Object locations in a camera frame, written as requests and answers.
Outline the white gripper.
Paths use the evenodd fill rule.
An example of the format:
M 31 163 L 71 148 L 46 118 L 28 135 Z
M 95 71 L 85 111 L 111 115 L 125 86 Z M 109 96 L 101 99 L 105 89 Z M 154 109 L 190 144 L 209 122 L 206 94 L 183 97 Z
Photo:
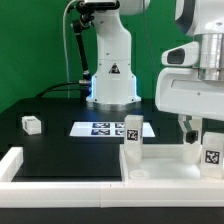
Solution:
M 193 144 L 198 131 L 191 116 L 224 121 L 224 81 L 202 81 L 196 69 L 165 68 L 158 76 L 155 104 L 160 111 L 182 114 L 183 140 Z

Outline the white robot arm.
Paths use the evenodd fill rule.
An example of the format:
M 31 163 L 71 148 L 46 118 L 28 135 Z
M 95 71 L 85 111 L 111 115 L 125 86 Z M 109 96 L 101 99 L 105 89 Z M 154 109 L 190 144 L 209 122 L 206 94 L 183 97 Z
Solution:
M 150 0 L 81 0 L 83 26 L 97 33 L 97 71 L 87 102 L 101 109 L 125 109 L 141 101 L 131 71 L 131 35 L 120 17 L 142 13 Z M 224 121 L 224 0 L 175 0 L 174 21 L 193 41 L 165 51 L 155 103 L 183 118 Z

